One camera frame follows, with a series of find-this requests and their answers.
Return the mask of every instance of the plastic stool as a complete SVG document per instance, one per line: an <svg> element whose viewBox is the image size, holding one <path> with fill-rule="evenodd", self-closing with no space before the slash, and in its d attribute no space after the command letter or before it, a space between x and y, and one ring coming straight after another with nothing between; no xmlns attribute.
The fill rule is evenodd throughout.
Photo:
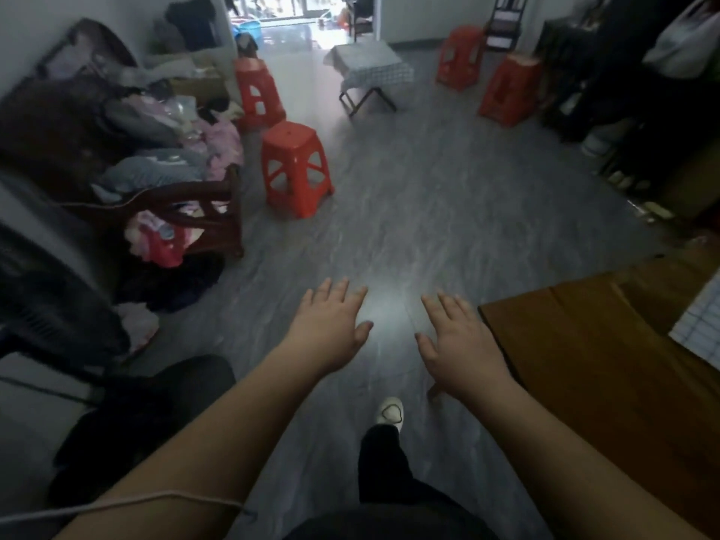
<svg viewBox="0 0 720 540"><path fill-rule="evenodd" d="M313 153L319 154L320 166L310 162ZM288 208L300 218L309 218L318 210L318 203L325 194L335 193L330 182L328 160L318 134L309 126L282 121L263 136L263 180L267 202L272 207ZM280 167L270 172L270 162L279 161ZM308 169L324 175L317 185L308 181ZM287 190L272 186L281 173L287 178Z"/></svg>
<svg viewBox="0 0 720 540"><path fill-rule="evenodd" d="M245 111L238 121L240 131L273 126L285 119L285 109L265 61L249 57L236 59L235 78Z"/></svg>
<svg viewBox="0 0 720 540"><path fill-rule="evenodd" d="M477 114L490 117L502 126L517 125L535 111L541 80L539 60L509 54L492 76Z"/></svg>
<svg viewBox="0 0 720 540"><path fill-rule="evenodd" d="M455 28L440 50L436 81L456 90L477 83L484 53L485 32L481 27Z"/></svg>

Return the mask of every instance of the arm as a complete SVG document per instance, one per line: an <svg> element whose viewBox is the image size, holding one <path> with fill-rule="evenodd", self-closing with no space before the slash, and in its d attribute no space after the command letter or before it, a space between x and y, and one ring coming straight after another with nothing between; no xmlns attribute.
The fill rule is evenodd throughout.
<svg viewBox="0 0 720 540"><path fill-rule="evenodd" d="M307 290L283 342L245 379L137 466L101 500L162 490L244 502L302 401L325 375L365 344L372 324L355 327L367 288L347 279ZM160 499L77 517L58 540L224 538L238 511Z"/></svg>
<svg viewBox="0 0 720 540"><path fill-rule="evenodd" d="M705 539L566 427L509 374L490 330L467 301L423 296L438 335L418 334L427 370L490 431L561 537Z"/></svg>

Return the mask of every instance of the hand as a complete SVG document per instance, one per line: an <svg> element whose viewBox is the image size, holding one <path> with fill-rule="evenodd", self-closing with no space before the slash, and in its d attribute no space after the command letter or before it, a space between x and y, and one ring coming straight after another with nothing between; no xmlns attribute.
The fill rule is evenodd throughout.
<svg viewBox="0 0 720 540"><path fill-rule="evenodd" d="M503 353L470 303L442 292L438 298L422 297L438 334L437 346L423 333L415 339L427 372L442 390L463 401L478 391L513 382Z"/></svg>
<svg viewBox="0 0 720 540"><path fill-rule="evenodd" d="M300 308L281 345L312 361L324 376L336 372L367 341L372 322L355 327L358 311L367 295L367 286L346 296L350 282L344 278L334 288L325 279L315 291L307 290Z"/></svg>

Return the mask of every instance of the forearm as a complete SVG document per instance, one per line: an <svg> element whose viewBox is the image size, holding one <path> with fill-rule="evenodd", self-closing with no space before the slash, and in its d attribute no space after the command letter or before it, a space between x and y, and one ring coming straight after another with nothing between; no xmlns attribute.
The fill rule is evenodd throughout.
<svg viewBox="0 0 720 540"><path fill-rule="evenodd" d="M288 422L319 381L311 362L282 345L103 500L160 490L244 501ZM79 516L58 539L223 538L238 511L183 499Z"/></svg>
<svg viewBox="0 0 720 540"><path fill-rule="evenodd" d="M476 392L464 403L493 435L561 537L705 538L514 382L495 393Z"/></svg>

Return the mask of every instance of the cable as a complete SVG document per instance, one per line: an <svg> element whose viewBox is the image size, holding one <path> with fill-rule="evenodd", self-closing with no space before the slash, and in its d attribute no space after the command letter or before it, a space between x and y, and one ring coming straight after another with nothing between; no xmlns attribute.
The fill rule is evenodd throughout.
<svg viewBox="0 0 720 540"><path fill-rule="evenodd" d="M182 498L192 500L194 502L203 502L206 504L216 504L219 506L230 506L240 510L240 514L250 517L251 523L255 523L258 513L246 510L245 505L236 500L227 500L223 498L214 498L210 496L191 495L183 491L157 491L150 492L147 495L130 496L126 498L115 498L111 500L101 500L91 504L83 504L80 506L69 506L67 508L58 508L56 510L40 510L27 513L13 513L9 516L0 517L0 527L4 525L13 525L18 523L26 523L28 521L40 521L43 519L55 519L59 517L74 516L78 513L87 513L100 510L108 510L110 508L119 508L122 506L132 506L143 502L150 502L161 498Z"/></svg>
<svg viewBox="0 0 720 540"><path fill-rule="evenodd" d="M124 203L120 204L95 204L95 203L55 203L59 207L88 207L88 208L99 208L102 210L112 209L112 208L122 208L128 206L131 202L133 202L135 199L137 199L140 195L145 193L146 191L149 191L151 189L155 189L152 187L148 187L145 189L140 189L135 195L133 195L130 199L127 199Z"/></svg>
<svg viewBox="0 0 720 540"><path fill-rule="evenodd" d="M32 390L34 392L40 392L41 394L49 394L50 396L57 396L58 398L68 399L71 402L85 404L92 408L97 407L96 403L93 403L88 399L83 399L77 396L73 396L72 394L66 394L65 392L59 392L57 390L52 390L49 388L39 387L36 384L26 383L25 381L13 379L12 377L5 377L5 375L0 375L0 381L6 382L7 384L12 384L15 387L22 387L27 388L28 390Z"/></svg>

